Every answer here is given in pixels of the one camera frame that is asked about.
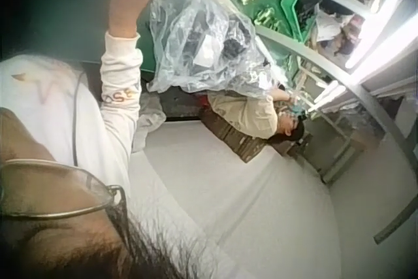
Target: white long-sleeve shirt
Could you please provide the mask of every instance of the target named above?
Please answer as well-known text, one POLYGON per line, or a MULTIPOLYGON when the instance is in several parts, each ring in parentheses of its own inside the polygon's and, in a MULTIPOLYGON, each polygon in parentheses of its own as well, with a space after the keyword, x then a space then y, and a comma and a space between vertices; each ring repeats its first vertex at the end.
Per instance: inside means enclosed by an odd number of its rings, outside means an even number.
MULTIPOLYGON (((128 162, 139 112, 142 54, 134 39, 106 34, 102 57, 103 104, 81 84, 77 93, 78 166, 106 185, 129 194, 128 162)), ((72 119, 80 72, 40 56, 18 56, 0 63, 0 107, 11 110, 54 159, 74 165, 72 119)))

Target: black object in plastic bag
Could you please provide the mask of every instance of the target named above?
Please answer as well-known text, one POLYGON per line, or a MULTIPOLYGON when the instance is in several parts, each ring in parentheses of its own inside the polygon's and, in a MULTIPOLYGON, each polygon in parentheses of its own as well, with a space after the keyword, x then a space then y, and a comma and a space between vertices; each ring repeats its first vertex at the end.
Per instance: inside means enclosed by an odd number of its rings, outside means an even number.
POLYGON ((179 86, 261 97, 277 84, 249 18, 216 0, 153 0, 150 29, 157 60, 150 91, 179 86))

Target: white label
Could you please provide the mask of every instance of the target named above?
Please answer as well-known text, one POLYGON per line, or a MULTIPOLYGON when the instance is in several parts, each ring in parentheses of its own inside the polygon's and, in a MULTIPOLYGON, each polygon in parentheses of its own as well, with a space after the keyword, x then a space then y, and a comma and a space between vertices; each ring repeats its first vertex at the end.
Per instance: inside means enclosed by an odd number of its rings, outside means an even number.
POLYGON ((214 37, 206 35, 201 49, 199 49, 195 59, 193 60, 193 64, 206 68, 213 67, 220 54, 220 43, 214 37))

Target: raised arm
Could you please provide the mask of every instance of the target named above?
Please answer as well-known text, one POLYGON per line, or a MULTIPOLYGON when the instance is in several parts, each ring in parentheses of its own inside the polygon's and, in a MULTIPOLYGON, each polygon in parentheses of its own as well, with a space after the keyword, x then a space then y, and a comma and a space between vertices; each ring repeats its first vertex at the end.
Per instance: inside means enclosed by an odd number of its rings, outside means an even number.
POLYGON ((137 128, 141 51, 137 19, 149 0, 111 0, 102 57, 103 116, 115 157, 127 168, 137 128))

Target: beige jacket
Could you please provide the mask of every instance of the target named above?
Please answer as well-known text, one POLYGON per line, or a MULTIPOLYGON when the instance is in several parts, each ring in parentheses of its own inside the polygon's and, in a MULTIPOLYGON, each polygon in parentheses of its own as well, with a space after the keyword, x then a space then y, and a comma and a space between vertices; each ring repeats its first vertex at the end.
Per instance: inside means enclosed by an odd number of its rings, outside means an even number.
POLYGON ((208 100, 212 110, 239 132, 261 139, 269 139, 276 134, 278 117, 271 96, 254 99, 219 91, 208 92, 208 100))

